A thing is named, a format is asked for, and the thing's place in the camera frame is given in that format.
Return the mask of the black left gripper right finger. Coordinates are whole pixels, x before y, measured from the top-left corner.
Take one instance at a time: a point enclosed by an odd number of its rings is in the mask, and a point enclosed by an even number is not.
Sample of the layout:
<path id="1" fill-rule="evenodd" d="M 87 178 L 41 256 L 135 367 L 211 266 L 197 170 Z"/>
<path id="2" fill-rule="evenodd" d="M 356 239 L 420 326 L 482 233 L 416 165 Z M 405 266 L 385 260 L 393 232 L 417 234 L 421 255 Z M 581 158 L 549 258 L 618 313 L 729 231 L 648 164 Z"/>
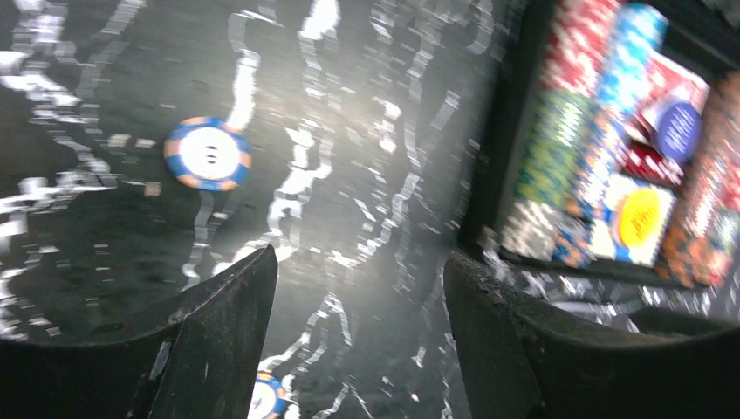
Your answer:
<path id="1" fill-rule="evenodd" d="M 593 323 L 452 253 L 449 322 L 475 418 L 736 418 L 739 328 L 657 307 Z"/>

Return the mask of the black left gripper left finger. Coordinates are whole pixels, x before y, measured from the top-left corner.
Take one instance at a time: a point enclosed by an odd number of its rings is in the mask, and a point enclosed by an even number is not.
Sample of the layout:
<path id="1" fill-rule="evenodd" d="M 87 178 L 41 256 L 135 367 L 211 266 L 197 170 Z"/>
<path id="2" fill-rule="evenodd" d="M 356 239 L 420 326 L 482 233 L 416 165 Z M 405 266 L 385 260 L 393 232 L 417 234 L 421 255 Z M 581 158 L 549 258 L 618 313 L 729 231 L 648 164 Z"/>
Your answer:
<path id="1" fill-rule="evenodd" d="M 277 278 L 267 246 L 90 333 L 2 340 L 2 417 L 245 418 Z"/>

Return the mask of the yellow big blind button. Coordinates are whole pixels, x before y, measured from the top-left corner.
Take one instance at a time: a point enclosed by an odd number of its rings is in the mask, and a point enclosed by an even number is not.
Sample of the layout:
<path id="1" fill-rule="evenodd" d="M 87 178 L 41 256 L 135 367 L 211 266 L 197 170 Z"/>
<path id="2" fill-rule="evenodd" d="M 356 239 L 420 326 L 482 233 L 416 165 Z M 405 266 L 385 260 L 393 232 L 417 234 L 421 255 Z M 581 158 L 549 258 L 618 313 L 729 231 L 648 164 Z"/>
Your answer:
<path id="1" fill-rule="evenodd" d="M 627 195 L 614 222 L 621 244 L 627 248 L 644 244 L 657 229 L 660 215 L 661 198 L 655 189 L 639 188 Z"/>

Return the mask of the blue ten chip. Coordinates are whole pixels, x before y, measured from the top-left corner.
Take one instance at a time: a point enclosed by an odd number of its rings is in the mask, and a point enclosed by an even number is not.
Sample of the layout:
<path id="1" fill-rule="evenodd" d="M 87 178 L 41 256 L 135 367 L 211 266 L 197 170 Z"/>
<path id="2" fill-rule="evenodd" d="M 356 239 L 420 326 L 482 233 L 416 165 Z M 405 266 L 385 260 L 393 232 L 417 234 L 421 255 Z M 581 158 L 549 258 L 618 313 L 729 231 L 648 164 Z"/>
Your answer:
<path id="1" fill-rule="evenodd" d="M 180 183 L 211 192 L 238 187 L 251 169 L 243 133 L 212 116 L 181 121 L 163 143 L 169 172 Z"/>
<path id="2" fill-rule="evenodd" d="M 248 419 L 277 419 L 287 409 L 282 382 L 266 372 L 258 372 L 250 401 Z"/>

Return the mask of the blue small blind button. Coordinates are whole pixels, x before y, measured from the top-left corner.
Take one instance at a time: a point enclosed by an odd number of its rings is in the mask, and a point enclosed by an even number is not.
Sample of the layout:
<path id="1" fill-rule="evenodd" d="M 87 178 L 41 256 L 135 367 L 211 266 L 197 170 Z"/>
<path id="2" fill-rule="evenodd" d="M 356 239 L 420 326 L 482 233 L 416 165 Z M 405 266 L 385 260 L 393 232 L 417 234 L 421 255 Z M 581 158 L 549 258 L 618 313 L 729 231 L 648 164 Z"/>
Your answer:
<path id="1" fill-rule="evenodd" d="M 701 115 L 690 102 L 672 103 L 657 121 L 655 148 L 663 157 L 682 165 L 695 152 L 701 123 Z"/>

